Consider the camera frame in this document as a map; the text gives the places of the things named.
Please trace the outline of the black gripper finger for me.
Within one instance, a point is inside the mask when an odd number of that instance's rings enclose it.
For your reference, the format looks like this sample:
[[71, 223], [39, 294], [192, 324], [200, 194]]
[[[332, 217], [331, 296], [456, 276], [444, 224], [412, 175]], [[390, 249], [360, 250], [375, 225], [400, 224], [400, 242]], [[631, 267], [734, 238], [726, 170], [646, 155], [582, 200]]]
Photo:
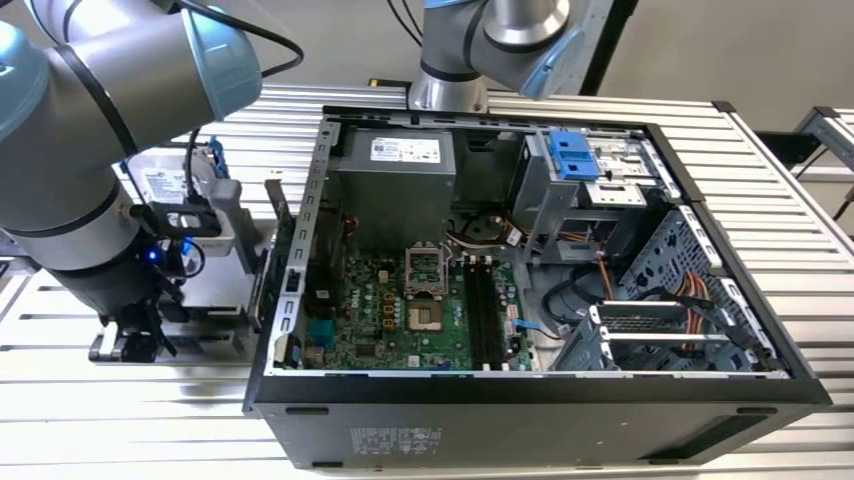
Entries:
[[144, 331], [127, 333], [116, 322], [108, 322], [89, 347], [93, 363], [152, 363], [159, 353], [156, 337]]
[[176, 356], [179, 350], [186, 348], [190, 342], [188, 313], [179, 301], [168, 296], [162, 296], [156, 302], [156, 311], [160, 318], [158, 336], [171, 356]]

